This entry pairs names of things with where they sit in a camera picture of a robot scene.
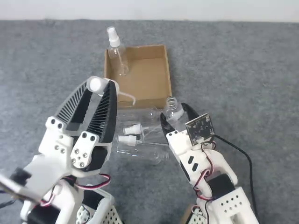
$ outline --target black cable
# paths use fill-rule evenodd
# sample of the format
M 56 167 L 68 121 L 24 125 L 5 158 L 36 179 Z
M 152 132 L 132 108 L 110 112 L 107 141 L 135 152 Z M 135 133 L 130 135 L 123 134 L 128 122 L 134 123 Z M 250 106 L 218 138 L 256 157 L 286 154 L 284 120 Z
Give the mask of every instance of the black cable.
M 243 155 L 246 156 L 246 158 L 249 162 L 249 180 L 250 180 L 250 192 L 251 192 L 251 199 L 252 199 L 252 203 L 253 203 L 253 210 L 254 210 L 254 213 L 256 215 L 256 218 L 259 220 L 257 207 L 256 207 L 256 197 L 255 197 L 254 188 L 253 188 L 253 178 L 252 178 L 253 168 L 252 168 L 251 158 L 249 157 L 249 155 L 245 151 L 240 149 L 238 146 L 235 146 L 233 143 L 225 140 L 224 138 L 220 137 L 219 135 L 214 135 L 214 136 L 216 138 L 220 139 L 221 141 L 229 144 L 231 147 L 234 147 L 236 150 L 238 150 L 239 152 L 241 152 Z
M 13 203 L 15 202 L 15 199 L 11 200 L 11 201 L 8 201 L 8 202 L 3 202 L 0 204 L 0 209 L 3 209 L 9 205 L 12 205 Z
M 90 211 L 84 205 L 82 205 L 82 207 L 88 212 L 88 219 L 84 223 L 84 224 L 86 224 L 89 221 L 89 219 L 90 219 Z
M 205 210 L 206 210 L 206 224 L 210 224 L 210 216 L 209 216 L 209 213 L 207 212 L 207 208 L 206 208 L 206 205 L 209 201 L 206 202 L 205 204 Z

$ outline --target spray bottle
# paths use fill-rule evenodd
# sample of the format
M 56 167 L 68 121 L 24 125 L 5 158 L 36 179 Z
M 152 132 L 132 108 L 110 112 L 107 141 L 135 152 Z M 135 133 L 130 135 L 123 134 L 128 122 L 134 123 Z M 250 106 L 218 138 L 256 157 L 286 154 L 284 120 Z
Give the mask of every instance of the spray bottle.
M 119 36 L 116 33 L 115 27 L 107 28 L 110 47 L 108 54 L 112 69 L 120 76 L 126 76 L 129 72 L 128 59 L 125 46 L 121 43 Z

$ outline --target spray nozzle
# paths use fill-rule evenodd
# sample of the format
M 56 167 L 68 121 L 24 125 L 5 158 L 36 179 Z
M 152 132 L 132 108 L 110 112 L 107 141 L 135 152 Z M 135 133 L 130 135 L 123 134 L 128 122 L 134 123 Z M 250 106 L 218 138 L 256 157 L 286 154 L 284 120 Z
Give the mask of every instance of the spray nozzle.
M 111 47 L 116 48 L 116 47 L 120 46 L 121 41 L 120 41 L 119 36 L 117 35 L 115 27 L 108 27 L 107 33 L 109 36 L 109 42 L 110 42 Z

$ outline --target hole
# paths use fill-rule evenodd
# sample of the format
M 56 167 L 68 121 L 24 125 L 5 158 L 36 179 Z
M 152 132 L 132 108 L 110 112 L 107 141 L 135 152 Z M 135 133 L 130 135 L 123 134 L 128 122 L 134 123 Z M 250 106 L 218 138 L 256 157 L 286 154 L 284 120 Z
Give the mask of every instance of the hole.
M 198 163 L 194 163 L 194 165 L 193 165 L 193 167 L 192 167 L 192 171 L 193 171 L 193 172 L 196 171 L 197 167 L 198 167 Z

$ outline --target white 3d-printed part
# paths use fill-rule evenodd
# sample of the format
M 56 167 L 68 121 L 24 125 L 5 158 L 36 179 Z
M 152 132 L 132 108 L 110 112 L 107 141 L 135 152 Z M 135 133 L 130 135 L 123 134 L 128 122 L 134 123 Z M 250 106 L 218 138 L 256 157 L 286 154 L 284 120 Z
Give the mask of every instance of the white 3d-printed part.
M 81 206 L 77 212 L 76 224 L 85 224 L 90 218 L 90 212 Z
M 101 224 L 122 224 L 122 221 L 118 216 L 118 213 L 114 206 L 111 206 Z
M 193 214 L 191 218 L 189 219 L 188 224 L 206 224 L 207 220 L 206 218 L 203 217 L 202 212 L 200 209 L 194 209 L 194 213 L 197 215 Z

